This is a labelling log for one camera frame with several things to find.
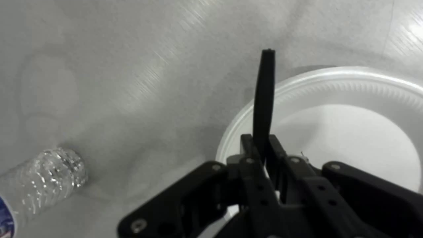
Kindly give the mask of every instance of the screw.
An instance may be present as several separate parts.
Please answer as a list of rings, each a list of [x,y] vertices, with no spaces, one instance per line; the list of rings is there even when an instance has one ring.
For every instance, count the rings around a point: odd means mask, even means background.
[[[337,169],[340,169],[341,166],[340,166],[338,164],[331,164],[331,168],[335,169],[335,170],[337,170]]]
[[[298,158],[298,157],[291,157],[291,161],[295,162],[295,164],[298,164],[298,162],[300,162],[300,158]]]
[[[222,166],[221,166],[221,165],[218,165],[218,164],[213,164],[213,166],[212,166],[212,168],[213,168],[213,170],[221,170],[221,168],[222,168]]]
[[[147,227],[146,219],[136,219],[135,222],[131,223],[131,230],[134,234],[142,232],[146,227]]]
[[[251,157],[246,158],[247,164],[254,164],[254,160]]]

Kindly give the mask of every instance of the black mechanical arm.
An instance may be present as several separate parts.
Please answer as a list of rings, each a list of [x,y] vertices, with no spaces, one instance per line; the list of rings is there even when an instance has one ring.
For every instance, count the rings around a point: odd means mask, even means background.
[[[194,238],[239,206],[217,238],[423,238],[423,195],[338,161],[288,156],[270,135],[275,51],[263,50],[253,135],[122,219],[119,238]]]

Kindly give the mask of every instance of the white surface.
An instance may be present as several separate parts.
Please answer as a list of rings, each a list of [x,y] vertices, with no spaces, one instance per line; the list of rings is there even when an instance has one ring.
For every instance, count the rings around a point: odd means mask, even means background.
[[[331,64],[422,78],[419,0],[0,1],[0,172],[57,142],[93,180],[27,236],[115,236],[118,220],[212,160],[253,98],[259,49],[278,80]]]
[[[309,71],[275,90],[272,133],[290,154],[321,168],[342,161],[415,191],[423,190],[423,86],[366,67]],[[217,160],[238,154],[251,133],[253,101],[225,132]]]

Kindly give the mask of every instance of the plastic bottle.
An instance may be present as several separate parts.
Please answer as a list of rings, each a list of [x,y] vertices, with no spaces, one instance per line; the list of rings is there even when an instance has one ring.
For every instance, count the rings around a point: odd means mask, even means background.
[[[25,223],[68,198],[87,180],[71,149],[46,149],[0,176],[0,238],[19,238]]]

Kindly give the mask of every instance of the white plastic bowl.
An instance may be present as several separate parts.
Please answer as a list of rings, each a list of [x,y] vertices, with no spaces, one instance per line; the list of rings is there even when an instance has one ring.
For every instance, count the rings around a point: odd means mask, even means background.
[[[253,101],[231,121],[218,146],[225,162],[251,133]],[[337,160],[398,185],[422,189],[423,87],[368,67],[333,67],[276,84],[275,133],[290,153],[313,165]]]

